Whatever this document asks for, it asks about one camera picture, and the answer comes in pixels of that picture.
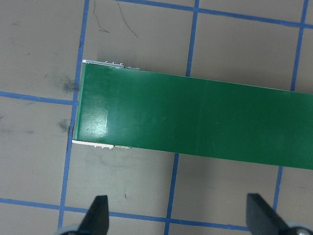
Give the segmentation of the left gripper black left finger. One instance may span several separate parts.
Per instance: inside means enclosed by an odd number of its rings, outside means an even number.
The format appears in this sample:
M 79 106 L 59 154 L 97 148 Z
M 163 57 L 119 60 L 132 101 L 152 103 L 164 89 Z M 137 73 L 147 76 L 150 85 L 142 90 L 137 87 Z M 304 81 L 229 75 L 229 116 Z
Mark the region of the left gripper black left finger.
M 98 195 L 77 229 L 78 235 L 106 235 L 109 230 L 108 197 Z

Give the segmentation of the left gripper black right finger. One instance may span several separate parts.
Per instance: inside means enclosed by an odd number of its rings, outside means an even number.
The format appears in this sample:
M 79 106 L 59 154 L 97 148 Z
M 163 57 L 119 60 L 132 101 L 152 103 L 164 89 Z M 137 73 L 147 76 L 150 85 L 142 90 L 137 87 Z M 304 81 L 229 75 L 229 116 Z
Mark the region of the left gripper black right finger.
M 285 235 L 290 227 L 257 193 L 246 196 L 246 225 L 252 235 Z

